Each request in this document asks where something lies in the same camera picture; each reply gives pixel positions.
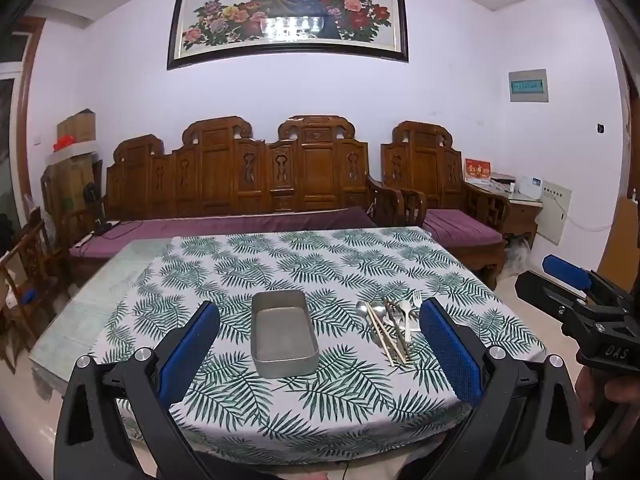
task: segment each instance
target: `framed painting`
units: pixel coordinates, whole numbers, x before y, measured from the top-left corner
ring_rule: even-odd
[[[404,0],[176,0],[168,69],[271,52],[408,61]]]

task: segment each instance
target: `wooden door frame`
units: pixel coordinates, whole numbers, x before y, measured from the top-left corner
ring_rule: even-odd
[[[20,197],[22,199],[22,207],[28,216],[29,211],[24,195],[31,196],[31,181],[29,180],[29,165],[27,160],[27,110],[29,105],[29,90],[31,87],[31,75],[33,73],[33,63],[36,58],[36,51],[40,43],[42,29],[44,28],[45,19],[35,16],[23,16],[14,32],[26,32],[31,35],[27,44],[27,50],[22,62],[22,71],[20,73],[20,91],[18,93],[18,117],[16,118],[16,154],[18,166],[18,186],[20,189]]]

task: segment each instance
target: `rectangular metal container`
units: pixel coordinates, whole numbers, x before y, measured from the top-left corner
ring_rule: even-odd
[[[316,371],[318,340],[301,290],[270,290],[251,302],[251,356],[265,379]]]

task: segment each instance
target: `purple cushion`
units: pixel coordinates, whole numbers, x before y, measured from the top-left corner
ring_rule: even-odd
[[[502,241],[502,235],[458,209],[429,209],[422,228],[444,248],[476,247]]]
[[[360,207],[311,213],[133,220],[123,222],[104,236],[91,238],[80,248],[71,248],[70,252],[72,256],[85,258],[112,258],[133,240],[372,227],[376,225]]]

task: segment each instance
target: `wooden armchair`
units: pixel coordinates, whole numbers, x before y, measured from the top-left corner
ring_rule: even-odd
[[[399,227],[405,225],[404,199],[397,189],[385,186],[382,182],[367,179],[369,210],[367,214],[378,227]]]
[[[405,225],[431,232],[434,239],[495,288],[504,266],[502,227],[509,201],[467,184],[460,152],[451,134],[436,124],[405,121],[383,144],[384,183],[400,190]]]
[[[52,254],[49,237],[40,217],[40,209],[31,214],[30,222],[21,232],[16,246],[0,260],[0,280],[7,282],[17,301],[17,306],[9,308],[4,304],[5,318],[18,328],[18,332],[30,350],[37,339],[36,314],[44,310],[49,320],[55,318],[53,301],[59,294],[71,299],[64,281],[59,276],[49,276],[47,261]],[[23,276],[16,279],[9,273],[12,264],[20,263]]]

